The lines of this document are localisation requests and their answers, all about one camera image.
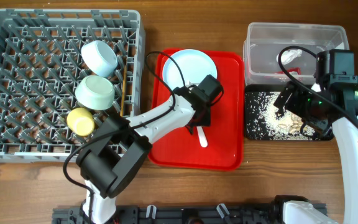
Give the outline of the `white plastic fork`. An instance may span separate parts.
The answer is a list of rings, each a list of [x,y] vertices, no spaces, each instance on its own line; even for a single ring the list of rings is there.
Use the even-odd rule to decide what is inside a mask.
[[[206,135],[203,131],[203,127],[202,126],[197,126],[197,132],[198,132],[198,139],[200,142],[201,147],[207,147],[208,146],[208,141],[206,139]]]

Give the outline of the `red snack wrapper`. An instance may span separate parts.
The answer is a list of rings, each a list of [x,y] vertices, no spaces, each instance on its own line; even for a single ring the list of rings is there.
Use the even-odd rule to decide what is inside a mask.
[[[290,75],[301,75],[301,70],[299,67],[293,67],[293,68],[288,68],[287,72]],[[275,72],[275,74],[285,74],[283,71],[279,71],[279,72]]]

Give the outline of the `light blue round plate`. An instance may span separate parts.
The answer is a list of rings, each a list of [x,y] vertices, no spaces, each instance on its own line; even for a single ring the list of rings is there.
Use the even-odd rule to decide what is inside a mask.
[[[163,66],[163,81],[174,90],[176,87],[199,85],[211,75],[218,78],[218,71],[213,60],[204,52],[185,49],[175,52]]]

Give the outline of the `white tissue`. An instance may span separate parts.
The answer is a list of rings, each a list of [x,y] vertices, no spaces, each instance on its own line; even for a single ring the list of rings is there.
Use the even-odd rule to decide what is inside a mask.
[[[291,63],[295,58],[301,57],[303,51],[300,49],[290,49],[284,51],[281,56],[282,65],[287,65]]]

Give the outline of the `single wooden chopstick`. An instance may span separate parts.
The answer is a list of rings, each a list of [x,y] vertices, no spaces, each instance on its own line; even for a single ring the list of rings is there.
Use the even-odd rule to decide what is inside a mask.
[[[126,83],[127,83],[127,65],[124,67],[123,81],[122,81],[122,95],[121,95],[121,109],[120,116],[124,116],[124,102],[126,97]]]

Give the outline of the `green plastic bowl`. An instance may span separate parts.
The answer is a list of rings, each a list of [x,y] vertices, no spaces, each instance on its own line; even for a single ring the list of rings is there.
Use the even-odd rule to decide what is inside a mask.
[[[104,77],[89,75],[80,81],[75,90],[77,101],[91,110],[107,110],[114,102],[114,86]]]

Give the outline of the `light blue small bowl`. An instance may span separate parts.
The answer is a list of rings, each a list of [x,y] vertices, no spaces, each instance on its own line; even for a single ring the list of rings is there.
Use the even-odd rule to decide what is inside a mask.
[[[96,75],[107,78],[117,68],[117,55],[110,46],[100,40],[92,41],[81,48],[86,66]]]

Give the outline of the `yellow plastic cup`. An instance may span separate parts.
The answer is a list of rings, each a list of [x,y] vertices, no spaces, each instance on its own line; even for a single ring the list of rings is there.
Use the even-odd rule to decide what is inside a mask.
[[[67,116],[67,126],[79,136],[87,136],[94,131],[93,115],[84,108],[75,108]]]

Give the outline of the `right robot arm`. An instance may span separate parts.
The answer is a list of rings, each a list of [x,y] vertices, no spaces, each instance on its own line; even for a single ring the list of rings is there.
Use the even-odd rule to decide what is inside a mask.
[[[315,58],[318,91],[303,84],[284,67],[282,55],[296,49]],[[289,82],[274,105],[279,110],[291,111],[322,137],[335,137],[344,183],[343,222],[358,223],[358,77],[353,52],[332,49],[315,54],[293,45],[280,51],[277,62]]]

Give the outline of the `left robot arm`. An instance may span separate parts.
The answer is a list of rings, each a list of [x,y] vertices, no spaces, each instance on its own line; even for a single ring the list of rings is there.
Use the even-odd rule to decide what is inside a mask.
[[[154,109],[129,118],[111,114],[79,151],[76,164],[89,198],[83,205],[89,223],[106,223],[116,212],[116,197],[134,179],[152,146],[175,129],[211,124],[211,107],[223,96],[212,75],[199,84],[176,87]]]

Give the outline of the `grey plastic dishwasher rack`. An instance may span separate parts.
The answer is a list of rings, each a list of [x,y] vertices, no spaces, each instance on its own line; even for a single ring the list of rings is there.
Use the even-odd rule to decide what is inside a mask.
[[[109,77],[120,112],[140,113],[145,30],[140,14],[123,9],[0,9],[0,162],[64,161],[86,142],[66,118],[79,107],[75,89],[91,70],[81,48],[107,43],[118,57]]]

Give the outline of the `red plastic serving tray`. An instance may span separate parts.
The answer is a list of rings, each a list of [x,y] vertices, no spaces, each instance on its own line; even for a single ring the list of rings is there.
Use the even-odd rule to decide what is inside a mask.
[[[197,131],[178,128],[153,144],[149,159],[160,166],[234,170],[243,158],[244,63],[232,52],[205,50],[217,67],[224,95],[211,108],[211,125],[203,131],[208,141],[201,147]]]

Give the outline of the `clear plastic bin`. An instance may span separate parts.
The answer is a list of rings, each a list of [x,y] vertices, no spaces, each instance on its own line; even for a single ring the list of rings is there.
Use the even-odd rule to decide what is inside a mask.
[[[289,78],[277,58],[282,49],[298,45],[317,54],[326,50],[348,50],[341,26],[253,22],[243,46],[246,85],[284,85]]]

